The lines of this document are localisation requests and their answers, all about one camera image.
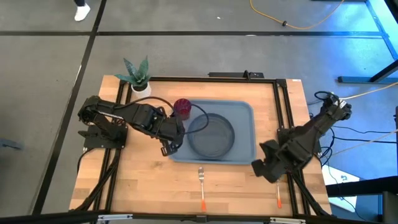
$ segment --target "red cup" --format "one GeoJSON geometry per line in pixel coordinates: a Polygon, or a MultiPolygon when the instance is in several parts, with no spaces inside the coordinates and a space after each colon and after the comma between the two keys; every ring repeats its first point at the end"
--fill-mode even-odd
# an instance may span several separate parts
{"type": "Polygon", "coordinates": [[[189,118],[191,108],[191,102],[184,98],[181,98],[174,103],[174,110],[180,115],[183,121],[189,118]]]}

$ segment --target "silver fork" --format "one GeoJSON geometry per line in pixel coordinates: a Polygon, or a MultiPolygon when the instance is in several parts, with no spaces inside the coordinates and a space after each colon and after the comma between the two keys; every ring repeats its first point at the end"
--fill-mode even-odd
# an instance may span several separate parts
{"type": "Polygon", "coordinates": [[[205,180],[205,172],[203,171],[203,167],[199,167],[198,173],[201,185],[201,211],[206,212],[205,193],[203,190],[203,181],[205,180]]]}

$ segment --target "wooden table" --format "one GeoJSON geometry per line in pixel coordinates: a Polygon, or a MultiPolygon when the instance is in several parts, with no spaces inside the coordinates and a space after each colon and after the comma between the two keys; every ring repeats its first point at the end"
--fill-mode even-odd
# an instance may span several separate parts
{"type": "MultiPolygon", "coordinates": [[[[308,121],[308,110],[300,80],[287,80],[289,98],[295,125],[308,121]]],[[[249,103],[254,110],[256,142],[276,138],[278,117],[272,85],[260,83],[209,83],[209,82],[151,82],[152,96],[170,102],[188,99],[238,100],[249,103]]],[[[99,96],[115,101],[119,80],[106,75],[99,96]]],[[[170,109],[161,101],[147,100],[154,106],[170,109]]],[[[287,117],[284,113],[285,126],[287,117]]],[[[292,215],[286,176],[280,182],[282,208],[277,208],[276,184],[256,177],[251,166],[216,164],[187,164],[163,157],[161,144],[129,127],[126,147],[122,150],[112,211],[129,213],[201,213],[201,189],[198,168],[205,170],[205,198],[207,214],[214,215],[292,215]]],[[[76,208],[97,184],[104,150],[87,154],[80,166],[70,208],[76,208]]],[[[257,144],[257,158],[264,153],[257,144]]],[[[312,161],[303,170],[305,183],[318,203],[331,212],[319,161],[312,161]]],[[[298,210],[303,213],[300,191],[297,186],[298,210]]],[[[107,186],[104,188],[100,208],[104,208],[107,186]]]]}

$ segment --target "gray floor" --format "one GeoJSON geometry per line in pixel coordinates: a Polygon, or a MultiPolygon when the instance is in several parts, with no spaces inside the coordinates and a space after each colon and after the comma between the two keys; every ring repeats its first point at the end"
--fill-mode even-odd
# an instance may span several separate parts
{"type": "MultiPolygon", "coordinates": [[[[73,20],[73,1],[0,0],[1,30],[91,30],[99,0],[90,0],[87,20],[73,20]]],[[[260,1],[262,11],[291,24],[309,25],[321,19],[336,2],[260,1]]],[[[398,30],[385,5],[373,4],[394,44],[398,30]]],[[[288,30],[255,14],[248,1],[165,0],[108,1],[99,26],[102,31],[122,30],[288,30]]],[[[314,30],[377,31],[364,3],[344,3],[324,24],[314,30]]],[[[0,137],[19,141],[23,151],[0,150],[0,217],[24,215],[37,190],[55,132],[76,78],[88,37],[0,36],[0,137]]],[[[140,62],[149,57],[150,72],[161,76],[205,77],[208,72],[264,72],[269,78],[300,78],[307,101],[318,90],[350,96],[380,85],[337,84],[340,75],[371,76],[393,59],[380,38],[342,37],[97,37],[83,78],[75,110],[45,202],[44,212],[68,209],[76,177],[76,162],[85,126],[77,120],[84,99],[95,95],[103,75],[125,73],[123,57],[140,62]]],[[[361,130],[395,129],[392,119],[398,88],[349,100],[350,120],[340,122],[361,130]]],[[[309,107],[317,113],[319,105],[309,107]]],[[[375,138],[335,129],[344,138],[375,138]]],[[[322,139],[326,146],[329,133],[322,139]]],[[[335,142],[337,152],[358,142],[335,142]]],[[[332,157],[330,164],[364,179],[397,175],[394,145],[373,144],[332,157]]],[[[374,201],[360,199],[358,212],[372,217],[374,201]]]]}

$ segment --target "succulent plant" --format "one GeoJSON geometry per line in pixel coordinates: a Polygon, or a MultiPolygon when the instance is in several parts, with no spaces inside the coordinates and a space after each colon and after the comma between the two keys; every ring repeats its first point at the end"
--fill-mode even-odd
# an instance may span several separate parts
{"type": "Polygon", "coordinates": [[[127,71],[129,72],[129,75],[117,74],[115,75],[116,77],[118,77],[121,80],[129,82],[133,87],[143,86],[149,81],[150,76],[148,75],[148,69],[149,69],[148,56],[146,56],[145,59],[141,62],[138,70],[127,59],[123,58],[123,60],[124,64],[126,65],[127,71]]]}

